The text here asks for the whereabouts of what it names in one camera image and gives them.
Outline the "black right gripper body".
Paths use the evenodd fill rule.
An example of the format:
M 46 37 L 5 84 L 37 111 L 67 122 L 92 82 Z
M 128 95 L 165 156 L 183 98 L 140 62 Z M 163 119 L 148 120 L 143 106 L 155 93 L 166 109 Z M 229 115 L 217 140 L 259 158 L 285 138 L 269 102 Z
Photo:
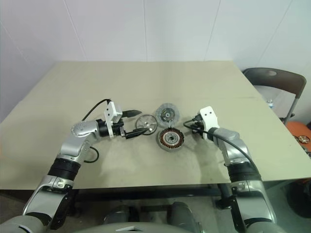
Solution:
M 198 133 L 201 137 L 206 137 L 207 134 L 204 133 L 205 128 L 201 116 L 195 116 L 192 119 L 192 124 L 190 125 L 193 133 Z

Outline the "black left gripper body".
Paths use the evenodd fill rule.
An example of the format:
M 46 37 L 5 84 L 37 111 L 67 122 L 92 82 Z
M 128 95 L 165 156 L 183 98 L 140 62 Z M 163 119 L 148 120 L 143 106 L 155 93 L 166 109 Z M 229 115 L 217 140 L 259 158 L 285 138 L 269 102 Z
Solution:
M 112 124 L 113 136 L 121 136 L 127 138 L 127 132 L 124 129 L 124 121 L 120 119 L 117 123 Z

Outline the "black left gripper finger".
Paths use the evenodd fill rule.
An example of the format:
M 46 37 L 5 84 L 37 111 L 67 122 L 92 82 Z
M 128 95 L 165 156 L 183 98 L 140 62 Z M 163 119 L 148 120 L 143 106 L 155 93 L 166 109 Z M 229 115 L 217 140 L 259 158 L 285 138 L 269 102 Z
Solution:
M 140 115 L 142 111 L 139 110 L 126 110 L 122 112 L 122 117 L 131 118 Z
M 130 139 L 144 134 L 147 131 L 147 128 L 138 128 L 134 129 L 131 132 L 125 133 L 125 138 Z

